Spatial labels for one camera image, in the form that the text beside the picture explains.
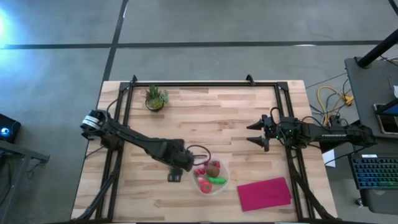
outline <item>gray floor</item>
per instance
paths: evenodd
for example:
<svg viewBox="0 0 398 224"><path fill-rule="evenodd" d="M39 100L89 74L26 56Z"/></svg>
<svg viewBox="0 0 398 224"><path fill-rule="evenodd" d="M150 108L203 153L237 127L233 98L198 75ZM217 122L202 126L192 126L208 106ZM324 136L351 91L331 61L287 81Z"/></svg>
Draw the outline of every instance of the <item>gray floor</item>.
<svg viewBox="0 0 398 224"><path fill-rule="evenodd" d="M110 44L122 0L0 2L1 44ZM130 0L120 36L128 42L381 40L398 17L387 0ZM118 49L110 80L304 80L306 86L345 72L344 59L373 45ZM394 47L385 56L395 56ZM23 125L18 144L51 155L25 178L9 223L69 219L87 142L79 125L95 107L109 49L0 50L0 113ZM346 75L307 89L340 90ZM325 91L322 99L329 93ZM358 118L355 105L341 114ZM348 144L336 149L350 151ZM338 215L393 223L353 205L358 191L346 160L328 168Z"/></svg>

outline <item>rgb keyboard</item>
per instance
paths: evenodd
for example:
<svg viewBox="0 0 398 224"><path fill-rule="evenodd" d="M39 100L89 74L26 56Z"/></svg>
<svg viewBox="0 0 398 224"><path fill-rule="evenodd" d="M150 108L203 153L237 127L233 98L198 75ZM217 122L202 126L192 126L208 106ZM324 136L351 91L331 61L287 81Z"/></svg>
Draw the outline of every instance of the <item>rgb keyboard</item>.
<svg viewBox="0 0 398 224"><path fill-rule="evenodd" d="M398 189L398 154L353 154L348 159L357 189Z"/></svg>

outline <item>magenta towel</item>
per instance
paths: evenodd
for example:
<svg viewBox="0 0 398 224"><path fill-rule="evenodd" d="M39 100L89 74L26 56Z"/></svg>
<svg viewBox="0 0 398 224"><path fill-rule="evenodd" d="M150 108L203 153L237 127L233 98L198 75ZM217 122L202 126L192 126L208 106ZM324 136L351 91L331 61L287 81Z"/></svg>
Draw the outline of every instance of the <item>magenta towel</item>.
<svg viewBox="0 0 398 224"><path fill-rule="evenodd" d="M284 177L238 186L244 212L279 205L289 205L290 196Z"/></svg>

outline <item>wooden tabletop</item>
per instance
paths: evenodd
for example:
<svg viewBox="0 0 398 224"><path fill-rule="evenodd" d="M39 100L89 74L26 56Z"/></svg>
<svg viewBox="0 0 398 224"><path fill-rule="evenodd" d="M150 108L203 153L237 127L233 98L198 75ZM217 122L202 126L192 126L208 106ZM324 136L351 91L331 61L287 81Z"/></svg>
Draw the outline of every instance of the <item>wooden tabletop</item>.
<svg viewBox="0 0 398 224"><path fill-rule="evenodd" d="M294 115L299 119L311 116L304 82L287 82ZM98 109L105 110L117 98L119 84L104 82ZM184 174L181 183L168 183L169 170L166 165L152 160L141 148L126 143L113 221L296 221L293 199L290 205L242 212L236 190L239 185L285 177L292 194L284 147L271 139L269 152L264 152L258 145L246 140L246 137L261 135L260 131L248 130L246 126L257 122L262 114L269 114L270 109L276 106L274 89L263 86L165 89L169 91L170 101L163 110L153 113L145 106L145 89L134 88L129 126L150 137L182 138L186 147L192 144L207 147L213 157L227 165L231 180L219 194L204 196L195 188L190 175ZM87 153L98 147L99 142L90 142ZM204 151L193 149L193 153L201 154ZM312 192L328 212L336 216L320 150L308 147L303 150L303 157ZM105 158L106 150L103 149L86 159L72 218L81 215L98 193ZM109 195L110 190L104 204L105 211ZM302 208L307 213L302 192L300 198Z"/></svg>

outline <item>blue light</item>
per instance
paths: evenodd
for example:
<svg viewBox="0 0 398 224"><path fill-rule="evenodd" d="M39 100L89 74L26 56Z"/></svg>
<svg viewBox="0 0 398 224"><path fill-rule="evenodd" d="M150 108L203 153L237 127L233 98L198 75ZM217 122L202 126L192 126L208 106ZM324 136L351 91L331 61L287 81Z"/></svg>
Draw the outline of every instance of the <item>blue light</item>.
<svg viewBox="0 0 398 224"><path fill-rule="evenodd" d="M2 136L8 136L8 135L10 135L10 129L8 129L8 128L2 128L0 134L1 134Z"/></svg>

